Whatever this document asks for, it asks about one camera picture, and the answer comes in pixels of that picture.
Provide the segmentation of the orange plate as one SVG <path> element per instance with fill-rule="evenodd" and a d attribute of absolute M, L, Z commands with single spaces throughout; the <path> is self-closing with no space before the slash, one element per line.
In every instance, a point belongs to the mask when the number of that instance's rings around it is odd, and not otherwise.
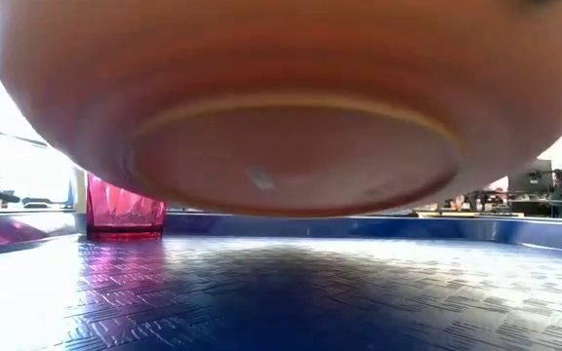
<path fill-rule="evenodd" d="M 0 0 L 0 83 L 54 148 L 144 196 L 405 209 L 562 136 L 562 0 Z"/>

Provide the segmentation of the red translucent cup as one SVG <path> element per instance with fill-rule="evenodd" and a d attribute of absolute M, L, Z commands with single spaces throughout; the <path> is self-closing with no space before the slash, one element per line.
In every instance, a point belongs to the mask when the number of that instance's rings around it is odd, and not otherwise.
<path fill-rule="evenodd" d="M 162 237 L 165 202 L 87 174 L 86 231 L 92 241 L 152 240 Z"/>

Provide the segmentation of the blue plastic tray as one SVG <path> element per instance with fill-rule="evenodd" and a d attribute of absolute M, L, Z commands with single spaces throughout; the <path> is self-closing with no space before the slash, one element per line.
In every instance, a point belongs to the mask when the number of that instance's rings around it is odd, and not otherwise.
<path fill-rule="evenodd" d="M 562 351 L 562 219 L 0 215 L 0 351 Z"/>

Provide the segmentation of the cluttered background workbench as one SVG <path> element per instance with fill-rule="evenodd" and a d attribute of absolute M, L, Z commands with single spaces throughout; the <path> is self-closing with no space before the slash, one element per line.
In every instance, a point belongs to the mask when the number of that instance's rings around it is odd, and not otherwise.
<path fill-rule="evenodd" d="M 498 216 L 562 218 L 562 169 L 538 159 L 522 172 L 509 175 L 506 187 L 475 190 L 441 205 L 413 211 L 419 217 Z"/>

